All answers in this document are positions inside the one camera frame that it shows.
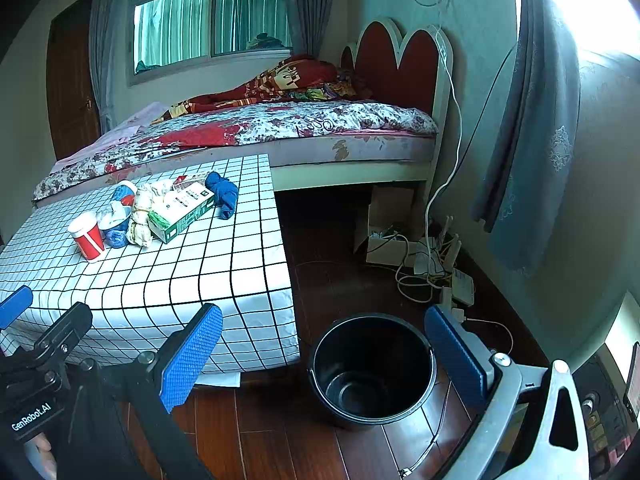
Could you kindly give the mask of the person's hand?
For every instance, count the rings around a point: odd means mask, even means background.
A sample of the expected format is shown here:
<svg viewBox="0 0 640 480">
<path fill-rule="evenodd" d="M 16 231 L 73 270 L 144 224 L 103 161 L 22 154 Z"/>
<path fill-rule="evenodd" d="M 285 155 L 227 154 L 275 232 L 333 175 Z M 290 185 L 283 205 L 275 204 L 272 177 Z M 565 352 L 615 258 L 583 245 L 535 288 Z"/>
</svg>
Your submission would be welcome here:
<svg viewBox="0 0 640 480">
<path fill-rule="evenodd" d="M 41 478 L 46 480 L 58 478 L 58 465 L 52 453 L 52 446 L 43 432 L 26 442 L 24 450 L 29 463 Z"/>
</svg>

